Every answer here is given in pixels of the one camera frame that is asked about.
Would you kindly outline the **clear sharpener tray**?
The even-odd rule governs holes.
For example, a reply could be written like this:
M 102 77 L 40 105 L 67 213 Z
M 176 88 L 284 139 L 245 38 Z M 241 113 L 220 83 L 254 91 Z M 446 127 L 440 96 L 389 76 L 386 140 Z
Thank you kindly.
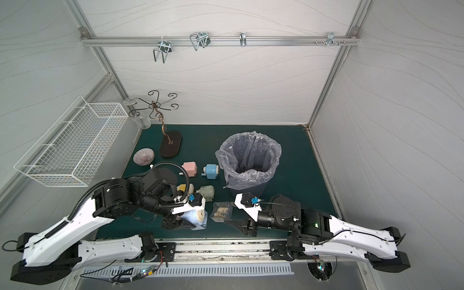
M 225 222 L 232 219 L 233 206 L 230 202 L 213 203 L 213 211 L 210 215 L 215 222 Z

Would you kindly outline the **green pencil sharpener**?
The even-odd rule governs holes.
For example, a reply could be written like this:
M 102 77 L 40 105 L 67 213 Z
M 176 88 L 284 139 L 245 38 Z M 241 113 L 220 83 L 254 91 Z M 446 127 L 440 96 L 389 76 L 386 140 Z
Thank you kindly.
M 213 186 L 202 186 L 200 187 L 197 192 L 205 198 L 206 202 L 212 202 L 215 196 L 215 189 Z

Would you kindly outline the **light blue pencil sharpener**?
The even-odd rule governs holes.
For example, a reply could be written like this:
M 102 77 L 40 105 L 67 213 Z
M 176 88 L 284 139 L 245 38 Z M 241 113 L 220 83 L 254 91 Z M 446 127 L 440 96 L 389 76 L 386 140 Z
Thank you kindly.
M 191 224 L 192 231 L 205 230 L 207 228 L 208 213 L 205 210 L 191 210 L 185 212 L 181 219 Z

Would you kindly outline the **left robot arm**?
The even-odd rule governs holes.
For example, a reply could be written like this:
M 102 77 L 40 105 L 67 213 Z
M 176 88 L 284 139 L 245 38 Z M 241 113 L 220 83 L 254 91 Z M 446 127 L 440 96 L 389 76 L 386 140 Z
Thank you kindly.
M 161 262 L 162 249 L 150 233 L 101 241 L 88 241 L 85 237 L 120 217 L 132 216 L 137 210 L 163 217 L 167 230 L 194 229 L 195 224 L 186 217 L 191 213 L 204 218 L 205 199 L 189 190 L 186 170 L 169 162 L 154 164 L 142 174 L 101 181 L 56 225 L 18 238 L 15 250 L 22 253 L 22 260 L 12 267 L 10 279 L 46 285 L 92 263 Z

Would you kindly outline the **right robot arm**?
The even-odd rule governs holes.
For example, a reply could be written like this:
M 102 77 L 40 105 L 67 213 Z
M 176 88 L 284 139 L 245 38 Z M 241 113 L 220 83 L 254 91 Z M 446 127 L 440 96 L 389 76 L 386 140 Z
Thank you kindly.
M 373 269 L 400 273 L 411 267 L 405 252 L 398 250 L 403 241 L 398 228 L 373 230 L 338 219 L 334 215 L 304 209 L 287 196 L 276 195 L 264 201 L 251 193 L 237 194 L 234 206 L 247 214 L 247 219 L 230 219 L 225 223 L 245 235 L 257 236 L 259 228 L 282 231 L 284 242 L 270 243 L 273 260 L 314 259 L 321 256 L 346 257 L 369 263 Z

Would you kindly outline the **pink pencil sharpener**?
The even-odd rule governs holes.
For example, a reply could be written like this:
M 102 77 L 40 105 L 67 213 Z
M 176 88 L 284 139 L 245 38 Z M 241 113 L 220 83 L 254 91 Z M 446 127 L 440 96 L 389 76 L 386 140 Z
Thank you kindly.
M 182 164 L 182 168 L 187 172 L 189 177 L 197 176 L 197 165 L 194 161 L 185 162 Z

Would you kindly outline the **grey trash bin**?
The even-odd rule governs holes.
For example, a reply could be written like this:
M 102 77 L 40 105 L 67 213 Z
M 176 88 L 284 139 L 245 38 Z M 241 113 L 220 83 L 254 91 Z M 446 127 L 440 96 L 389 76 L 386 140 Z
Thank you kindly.
M 250 182 L 242 182 L 235 185 L 229 184 L 225 188 L 229 191 L 230 195 L 232 196 L 232 201 L 235 201 L 236 196 L 241 193 L 251 193 L 253 196 L 260 198 L 266 187 L 267 182 L 263 182 L 260 184 L 253 184 Z

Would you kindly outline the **pink patterned bowl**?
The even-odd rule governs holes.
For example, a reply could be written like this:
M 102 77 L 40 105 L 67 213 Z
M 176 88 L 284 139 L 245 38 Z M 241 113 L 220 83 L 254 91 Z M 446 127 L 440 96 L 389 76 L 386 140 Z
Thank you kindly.
M 143 148 L 137 151 L 133 156 L 133 161 L 139 166 L 148 166 L 152 164 L 155 158 L 154 151 L 150 148 Z

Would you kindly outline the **clear plastic bin liner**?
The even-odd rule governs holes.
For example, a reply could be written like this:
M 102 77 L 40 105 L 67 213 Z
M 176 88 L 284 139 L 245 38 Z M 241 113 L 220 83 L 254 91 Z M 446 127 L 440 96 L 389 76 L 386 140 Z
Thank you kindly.
M 281 155 L 277 141 L 256 131 L 228 137 L 215 152 L 226 188 L 236 192 L 265 187 L 274 177 Z

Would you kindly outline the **bronze mug tree stand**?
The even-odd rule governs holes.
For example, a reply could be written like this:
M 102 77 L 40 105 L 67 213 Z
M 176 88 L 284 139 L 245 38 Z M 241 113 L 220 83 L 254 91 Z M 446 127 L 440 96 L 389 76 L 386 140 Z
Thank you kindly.
M 128 112 L 128 116 L 131 118 L 139 118 L 143 116 L 144 111 L 149 111 L 147 115 L 148 120 L 150 122 L 156 120 L 161 125 L 163 137 L 159 147 L 159 154 L 163 158 L 172 158 L 180 151 L 182 134 L 178 130 L 167 129 L 164 112 L 176 111 L 179 109 L 179 104 L 174 102 L 178 94 L 169 93 L 166 101 L 160 100 L 160 92 L 156 89 L 149 91 L 147 95 L 155 97 L 155 99 L 147 101 L 141 97 L 128 97 L 124 100 L 126 106 L 132 107 Z

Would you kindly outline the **green mat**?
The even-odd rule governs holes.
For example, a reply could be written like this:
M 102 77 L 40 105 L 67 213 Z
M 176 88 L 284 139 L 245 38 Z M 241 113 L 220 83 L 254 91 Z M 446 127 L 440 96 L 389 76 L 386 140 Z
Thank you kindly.
M 170 124 L 170 131 L 182 134 L 179 152 L 172 162 L 182 164 L 194 161 L 198 172 L 206 164 L 216 164 L 215 152 L 231 135 L 256 131 L 265 134 L 282 147 L 280 164 L 272 180 L 267 184 L 262 198 L 269 201 L 274 195 L 285 195 L 301 203 L 304 209 L 316 209 L 336 214 L 326 183 L 315 158 L 307 131 L 303 126 L 244 126 L 244 125 L 180 125 Z M 156 239 L 244 239 L 239 230 L 225 223 L 209 219 L 204 230 L 165 230 L 161 217 L 139 210 L 135 216 L 122 217 L 99 228 L 96 237 L 127 238 L 143 232 L 151 232 Z

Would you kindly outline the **clear glass cup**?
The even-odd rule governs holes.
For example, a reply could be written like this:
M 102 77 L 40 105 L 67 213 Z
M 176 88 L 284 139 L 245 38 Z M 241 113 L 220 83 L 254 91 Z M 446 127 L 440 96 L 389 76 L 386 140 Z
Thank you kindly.
M 149 103 L 139 97 L 134 97 L 134 98 L 126 98 L 123 100 L 123 103 L 127 106 L 130 107 L 130 110 L 128 112 L 128 116 L 133 119 L 133 121 L 137 124 L 137 126 L 141 130 L 146 130 L 151 127 L 151 121 L 149 116 L 145 113 L 146 110 L 148 110 Z M 146 106 L 143 108 L 137 109 L 135 106 L 137 104 L 145 104 Z

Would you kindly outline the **metal hook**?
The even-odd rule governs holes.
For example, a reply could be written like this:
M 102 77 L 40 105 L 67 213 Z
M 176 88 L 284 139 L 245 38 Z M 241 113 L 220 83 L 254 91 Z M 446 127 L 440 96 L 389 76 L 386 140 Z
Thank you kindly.
M 161 60 L 165 64 L 169 53 L 172 52 L 172 45 L 162 37 L 157 46 L 157 48 L 153 49 L 153 59 L 155 62 Z
M 211 43 L 210 36 L 207 32 L 204 31 L 199 31 L 192 33 L 189 36 L 189 39 L 193 45 L 193 48 L 195 51 L 198 51 L 198 49 L 208 47 Z
M 330 32 L 325 39 L 320 41 L 314 41 L 315 45 L 324 45 L 326 47 L 330 46 L 345 46 L 347 42 L 344 40 L 344 37 L 338 37 L 334 32 Z
M 245 47 L 247 45 L 247 37 L 244 32 L 240 32 L 239 34 L 239 42 L 241 47 Z

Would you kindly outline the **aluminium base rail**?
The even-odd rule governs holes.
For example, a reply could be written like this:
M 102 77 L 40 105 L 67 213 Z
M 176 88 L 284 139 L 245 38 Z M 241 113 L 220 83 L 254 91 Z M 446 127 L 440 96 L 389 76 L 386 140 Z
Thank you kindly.
M 343 244 L 299 245 L 290 244 L 285 239 L 155 240 L 151 236 L 133 236 L 125 239 L 83 241 L 79 244 L 79 257 L 82 261 L 76 268 L 112 261 L 151 263 L 160 259 L 165 262 L 209 259 L 291 261 L 311 260 L 313 256 L 333 256 L 365 262 L 366 254 L 365 250 Z

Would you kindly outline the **aluminium top rail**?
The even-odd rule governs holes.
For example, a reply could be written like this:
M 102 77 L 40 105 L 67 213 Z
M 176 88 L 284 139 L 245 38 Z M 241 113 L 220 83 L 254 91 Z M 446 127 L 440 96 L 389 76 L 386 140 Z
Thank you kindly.
M 193 47 L 189 36 L 156 36 L 156 37 L 98 37 L 93 36 L 86 27 L 79 28 L 80 39 L 86 47 L 157 47 L 162 37 L 171 43 L 172 48 Z M 245 47 L 309 47 L 317 46 L 314 41 L 326 36 L 249 36 L 246 34 Z M 345 46 L 356 46 L 360 43 L 357 35 L 344 37 Z M 241 47 L 239 34 L 235 36 L 210 36 L 208 47 Z

